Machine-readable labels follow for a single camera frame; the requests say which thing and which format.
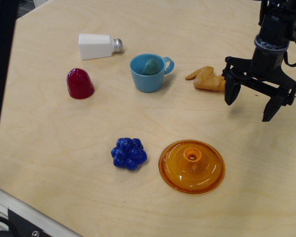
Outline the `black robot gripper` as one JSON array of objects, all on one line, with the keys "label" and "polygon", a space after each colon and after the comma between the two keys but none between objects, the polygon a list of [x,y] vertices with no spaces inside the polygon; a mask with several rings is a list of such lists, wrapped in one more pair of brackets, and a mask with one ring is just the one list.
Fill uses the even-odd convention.
[{"label": "black robot gripper", "polygon": [[225,102],[231,105],[242,85],[270,97],[263,111],[263,122],[271,121],[281,106],[291,105],[296,97],[296,81],[281,68],[285,54],[285,50],[272,52],[257,46],[252,59],[226,57],[222,73]]}]

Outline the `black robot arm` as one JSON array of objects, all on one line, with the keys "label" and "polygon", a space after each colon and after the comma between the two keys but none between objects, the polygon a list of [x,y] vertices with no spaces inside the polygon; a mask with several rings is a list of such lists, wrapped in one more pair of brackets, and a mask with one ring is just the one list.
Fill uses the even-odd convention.
[{"label": "black robot arm", "polygon": [[228,105],[236,100],[242,85],[269,96],[262,119],[266,122],[296,97],[296,81],[282,70],[283,63],[296,67],[296,62],[288,62],[287,53],[290,42],[296,44],[296,0],[261,1],[259,25],[252,59],[226,57],[222,75]]}]

